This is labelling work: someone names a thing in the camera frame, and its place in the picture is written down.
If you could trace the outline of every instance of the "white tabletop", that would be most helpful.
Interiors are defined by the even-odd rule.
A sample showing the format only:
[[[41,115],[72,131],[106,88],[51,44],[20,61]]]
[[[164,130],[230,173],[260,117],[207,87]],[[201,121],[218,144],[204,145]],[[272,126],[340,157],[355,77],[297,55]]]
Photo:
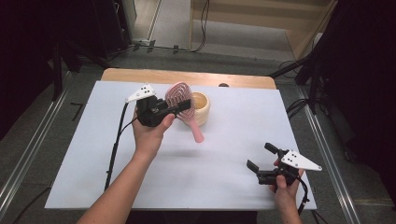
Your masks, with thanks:
[[[167,84],[150,83],[163,98]],[[124,99],[143,83],[96,82],[73,140],[56,177],[46,208],[86,209],[103,193]],[[262,210],[274,209],[274,193],[246,166],[247,160],[273,170],[276,155],[269,142],[283,149],[297,145],[279,91],[191,86],[211,101],[209,119],[201,127],[205,141],[194,142],[190,128],[175,120],[165,133],[150,165],[133,209],[146,210]],[[130,104],[124,123],[133,115]],[[132,128],[120,138],[112,180],[132,158]],[[305,209],[316,209],[309,189]],[[304,191],[299,188],[297,205]]]

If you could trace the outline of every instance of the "table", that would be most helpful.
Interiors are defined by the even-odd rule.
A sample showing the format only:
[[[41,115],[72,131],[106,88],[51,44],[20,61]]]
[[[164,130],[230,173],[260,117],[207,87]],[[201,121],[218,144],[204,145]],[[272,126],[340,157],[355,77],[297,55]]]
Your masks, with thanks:
[[[206,0],[191,0],[190,46],[193,20],[200,20]],[[210,0],[207,20],[285,29],[296,60],[319,32],[323,32],[336,0]]]
[[[270,77],[134,69],[107,69],[102,80],[95,84],[46,208],[90,207],[105,186],[123,99],[146,81],[160,98],[171,86],[169,84],[180,80],[191,85],[193,91],[206,93],[211,100],[209,120],[201,127],[205,141],[196,144],[190,128],[176,120],[165,133],[161,149],[150,165],[133,209],[274,209],[274,194],[267,187],[260,186],[256,176],[246,167],[247,159],[250,159],[263,170],[275,168],[272,163],[276,156],[263,148],[266,141],[284,149],[298,150],[274,81]],[[219,83],[227,83],[231,88],[216,87]],[[251,94],[262,96],[251,97]],[[132,106],[126,114],[128,119],[132,118]],[[130,128],[120,139],[112,179],[132,158],[132,136]],[[306,175],[303,179],[310,189]],[[299,189],[297,204],[303,193]],[[308,197],[311,201],[305,208],[315,209],[312,193]]]

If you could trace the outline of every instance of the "cup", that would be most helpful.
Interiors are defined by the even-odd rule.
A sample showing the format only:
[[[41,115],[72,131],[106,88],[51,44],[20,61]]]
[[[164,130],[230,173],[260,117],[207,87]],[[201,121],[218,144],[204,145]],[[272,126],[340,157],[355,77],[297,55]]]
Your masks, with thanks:
[[[198,126],[206,123],[209,116],[210,101],[209,98],[202,92],[194,91],[192,93],[194,100],[195,112],[194,118]]]

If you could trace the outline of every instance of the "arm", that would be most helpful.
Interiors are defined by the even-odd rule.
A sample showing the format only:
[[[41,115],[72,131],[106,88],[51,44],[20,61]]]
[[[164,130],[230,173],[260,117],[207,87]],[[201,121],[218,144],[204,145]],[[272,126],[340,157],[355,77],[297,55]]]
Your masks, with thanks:
[[[303,175],[304,170],[299,170],[299,175]],[[278,175],[276,177],[277,190],[275,194],[275,204],[282,218],[283,223],[302,224],[296,207],[296,194],[300,184],[295,180],[290,186],[287,186],[285,176]]]
[[[136,146],[132,159],[78,223],[125,223],[145,174],[160,148],[163,133],[174,119],[175,116],[170,114],[155,128],[144,127],[138,120],[134,121]]]

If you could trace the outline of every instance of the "pink handle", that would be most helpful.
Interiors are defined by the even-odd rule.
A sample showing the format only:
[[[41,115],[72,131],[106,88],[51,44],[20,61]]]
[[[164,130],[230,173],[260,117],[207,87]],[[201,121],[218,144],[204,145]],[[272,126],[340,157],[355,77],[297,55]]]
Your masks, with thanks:
[[[195,122],[195,119],[192,119],[189,122],[190,128],[192,130],[192,134],[194,135],[194,139],[196,143],[202,143],[204,142],[204,136],[201,133],[201,130],[199,129],[197,123]]]

